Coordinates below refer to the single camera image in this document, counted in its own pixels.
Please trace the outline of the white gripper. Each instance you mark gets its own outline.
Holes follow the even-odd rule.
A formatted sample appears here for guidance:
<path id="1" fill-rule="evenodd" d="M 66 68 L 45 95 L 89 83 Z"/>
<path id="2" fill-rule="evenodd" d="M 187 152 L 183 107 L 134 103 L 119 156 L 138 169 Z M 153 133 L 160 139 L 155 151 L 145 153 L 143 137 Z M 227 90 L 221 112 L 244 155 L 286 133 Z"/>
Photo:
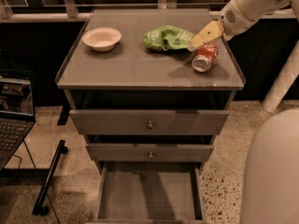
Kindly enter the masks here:
<path id="1" fill-rule="evenodd" d="M 231 40 L 248 30 L 248 20 L 242 15 L 236 0 L 231 0 L 221 10 L 221 20 L 211 21 L 203 30 L 195 35 L 187 44 L 188 51 L 200 49 L 219 37 Z"/>

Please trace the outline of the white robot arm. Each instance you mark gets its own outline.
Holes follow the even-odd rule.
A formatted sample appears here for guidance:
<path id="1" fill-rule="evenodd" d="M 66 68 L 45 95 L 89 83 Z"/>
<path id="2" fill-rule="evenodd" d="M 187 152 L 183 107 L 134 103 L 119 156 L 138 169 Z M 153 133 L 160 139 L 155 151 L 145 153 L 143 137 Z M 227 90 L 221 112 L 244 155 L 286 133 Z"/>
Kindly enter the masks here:
<path id="1" fill-rule="evenodd" d="M 299 0 L 231 0 L 221 18 L 187 45 L 194 51 L 224 36 L 247 31 L 263 15 L 290 6 L 299 18 Z M 299 224 L 299 109 L 268 119 L 254 135 L 246 160 L 240 224 Z"/>

